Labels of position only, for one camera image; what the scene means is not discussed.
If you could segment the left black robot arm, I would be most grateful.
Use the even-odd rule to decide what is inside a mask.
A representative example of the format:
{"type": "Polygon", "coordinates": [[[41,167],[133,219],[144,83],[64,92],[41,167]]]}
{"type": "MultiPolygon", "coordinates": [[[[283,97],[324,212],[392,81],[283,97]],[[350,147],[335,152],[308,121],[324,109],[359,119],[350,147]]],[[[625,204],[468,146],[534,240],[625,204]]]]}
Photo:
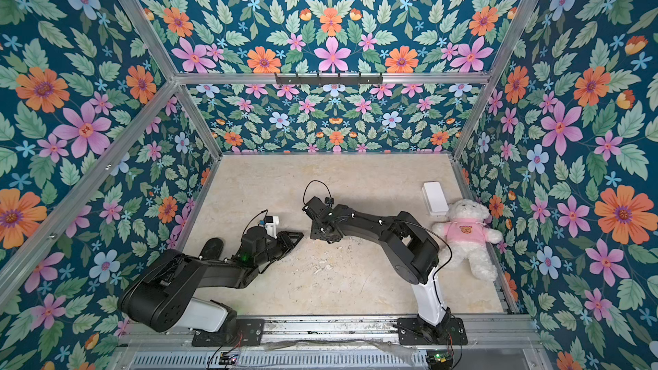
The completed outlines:
{"type": "Polygon", "coordinates": [[[238,251],[222,259],[224,243],[209,240],[198,257],[168,249],[121,295],[122,313],[155,332],[185,327],[218,332],[234,311],[216,301],[195,297],[202,288],[244,289],[273,263],[284,259],[304,238],[301,232],[272,236],[262,226],[250,227],[238,251]]]}

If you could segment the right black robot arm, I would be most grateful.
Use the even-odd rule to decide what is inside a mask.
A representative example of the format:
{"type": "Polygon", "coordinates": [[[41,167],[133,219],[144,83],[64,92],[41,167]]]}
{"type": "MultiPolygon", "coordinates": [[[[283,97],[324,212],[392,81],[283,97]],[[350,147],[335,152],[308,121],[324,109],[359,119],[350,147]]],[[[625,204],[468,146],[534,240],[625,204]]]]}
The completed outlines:
{"type": "Polygon", "coordinates": [[[448,261],[440,258],[440,245],[433,232],[421,226],[409,212],[376,216],[318,197],[307,201],[303,212],[312,222],[313,240],[337,243],[354,236],[379,245],[393,270],[411,285],[419,319],[433,328],[447,322],[450,308],[437,276],[448,261]]]}

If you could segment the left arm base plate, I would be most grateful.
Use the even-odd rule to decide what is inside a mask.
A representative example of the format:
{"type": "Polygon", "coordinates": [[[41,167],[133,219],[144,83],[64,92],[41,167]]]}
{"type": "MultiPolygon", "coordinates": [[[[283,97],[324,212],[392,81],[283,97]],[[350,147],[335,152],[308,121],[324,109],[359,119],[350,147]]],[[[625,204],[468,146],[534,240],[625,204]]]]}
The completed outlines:
{"type": "Polygon", "coordinates": [[[196,331],[191,344],[196,348],[258,346],[265,323],[262,319],[229,319],[217,332],[196,331]]]}

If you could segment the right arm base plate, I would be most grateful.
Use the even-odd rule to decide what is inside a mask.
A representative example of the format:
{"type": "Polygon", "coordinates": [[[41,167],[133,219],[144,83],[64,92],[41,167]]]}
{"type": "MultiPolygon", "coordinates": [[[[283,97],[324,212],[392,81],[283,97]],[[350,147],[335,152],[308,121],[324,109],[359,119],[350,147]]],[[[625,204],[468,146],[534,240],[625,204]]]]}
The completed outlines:
{"type": "Polygon", "coordinates": [[[462,346],[469,342],[463,320],[454,316],[446,316],[439,325],[430,325],[419,316],[398,318],[393,327],[398,331],[399,343],[404,346],[462,346]]]}

